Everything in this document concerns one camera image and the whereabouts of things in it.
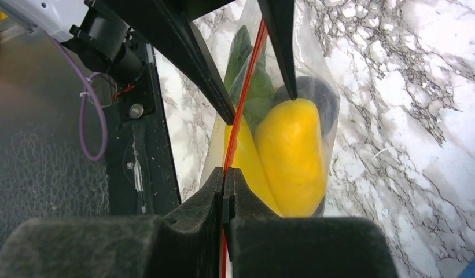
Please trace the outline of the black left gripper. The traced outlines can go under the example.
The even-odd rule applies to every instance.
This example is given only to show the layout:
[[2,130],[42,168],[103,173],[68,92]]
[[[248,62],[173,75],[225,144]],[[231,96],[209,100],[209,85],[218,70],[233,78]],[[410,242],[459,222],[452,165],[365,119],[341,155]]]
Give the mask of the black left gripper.
[[63,46],[93,72],[133,83],[143,63],[126,44],[133,28],[201,90],[222,119],[231,125],[235,109],[210,51],[193,20],[228,1],[78,1],[87,13],[72,24]]

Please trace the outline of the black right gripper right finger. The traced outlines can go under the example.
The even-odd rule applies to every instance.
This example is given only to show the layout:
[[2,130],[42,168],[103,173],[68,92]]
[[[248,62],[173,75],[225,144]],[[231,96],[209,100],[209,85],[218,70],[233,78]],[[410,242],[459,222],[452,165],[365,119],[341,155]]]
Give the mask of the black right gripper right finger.
[[223,223],[234,277],[398,277],[386,238],[358,217],[282,218],[226,171]]

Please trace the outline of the yellow fake squash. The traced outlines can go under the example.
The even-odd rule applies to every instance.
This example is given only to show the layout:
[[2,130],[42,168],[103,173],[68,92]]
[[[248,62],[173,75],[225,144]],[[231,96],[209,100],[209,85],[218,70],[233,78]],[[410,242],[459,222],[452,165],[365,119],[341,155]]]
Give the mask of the yellow fake squash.
[[241,169],[249,189],[276,214],[310,217],[326,193],[321,131],[285,142],[265,118],[255,134],[241,120],[232,167]]

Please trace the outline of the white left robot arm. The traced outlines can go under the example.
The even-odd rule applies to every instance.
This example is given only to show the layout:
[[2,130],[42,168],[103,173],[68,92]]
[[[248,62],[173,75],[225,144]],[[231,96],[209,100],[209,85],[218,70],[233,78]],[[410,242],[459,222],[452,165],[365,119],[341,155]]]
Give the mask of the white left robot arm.
[[38,27],[76,53],[91,71],[127,86],[116,101],[123,122],[163,120],[155,67],[143,54],[155,47],[202,91],[231,124],[235,110],[193,21],[225,1],[0,1],[0,10]]

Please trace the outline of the clear zip top bag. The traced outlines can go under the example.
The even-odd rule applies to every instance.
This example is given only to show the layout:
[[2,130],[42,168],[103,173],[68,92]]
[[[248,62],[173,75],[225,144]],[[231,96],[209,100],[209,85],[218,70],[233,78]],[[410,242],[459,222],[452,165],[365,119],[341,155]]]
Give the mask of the clear zip top bag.
[[323,216],[340,98],[302,6],[293,15],[297,98],[291,100],[270,36],[257,35],[262,14],[245,3],[234,34],[224,85],[241,121],[232,167],[281,217]]

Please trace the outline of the green fake leafy vegetable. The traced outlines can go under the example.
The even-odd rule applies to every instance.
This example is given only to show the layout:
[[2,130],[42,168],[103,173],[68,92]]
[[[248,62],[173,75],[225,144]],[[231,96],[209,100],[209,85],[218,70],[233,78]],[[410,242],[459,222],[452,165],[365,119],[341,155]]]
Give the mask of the green fake leafy vegetable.
[[[248,29],[243,25],[233,38],[224,77],[225,88],[235,106],[238,106],[240,101],[252,51]],[[263,46],[248,86],[242,113],[252,134],[255,134],[256,128],[271,110],[274,94],[271,78],[266,71],[266,47]]]

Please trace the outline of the black mounting rail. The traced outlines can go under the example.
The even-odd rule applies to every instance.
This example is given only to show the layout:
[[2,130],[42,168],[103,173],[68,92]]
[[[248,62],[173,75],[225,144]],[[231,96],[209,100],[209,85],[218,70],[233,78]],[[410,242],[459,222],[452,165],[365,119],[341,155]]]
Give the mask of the black mounting rail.
[[104,155],[111,215],[164,216],[181,204],[154,50],[133,42],[143,62],[139,79],[123,86],[104,108]]

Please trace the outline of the dark fake eggplant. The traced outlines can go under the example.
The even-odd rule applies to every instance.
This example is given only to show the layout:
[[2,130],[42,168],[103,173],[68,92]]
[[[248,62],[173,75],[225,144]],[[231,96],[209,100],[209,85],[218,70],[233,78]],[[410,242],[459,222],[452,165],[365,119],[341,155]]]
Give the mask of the dark fake eggplant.
[[297,100],[289,98],[282,85],[271,99],[271,112],[264,124],[271,125],[285,142],[310,138],[313,129],[321,130],[321,137],[330,133],[337,119],[339,97],[323,80],[310,76],[296,78]]

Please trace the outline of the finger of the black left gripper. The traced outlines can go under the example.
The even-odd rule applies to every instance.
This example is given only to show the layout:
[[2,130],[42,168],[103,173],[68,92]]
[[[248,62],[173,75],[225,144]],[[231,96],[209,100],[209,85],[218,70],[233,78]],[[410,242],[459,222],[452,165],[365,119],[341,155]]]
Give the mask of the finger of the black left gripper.
[[291,100],[297,98],[293,57],[294,0],[258,0],[284,85]]

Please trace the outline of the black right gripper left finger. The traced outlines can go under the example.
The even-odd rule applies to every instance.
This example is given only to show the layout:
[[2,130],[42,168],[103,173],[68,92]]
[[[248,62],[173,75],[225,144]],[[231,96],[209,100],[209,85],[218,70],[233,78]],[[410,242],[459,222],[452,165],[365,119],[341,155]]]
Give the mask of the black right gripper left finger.
[[224,171],[161,217],[33,218],[0,250],[0,277],[220,277]]

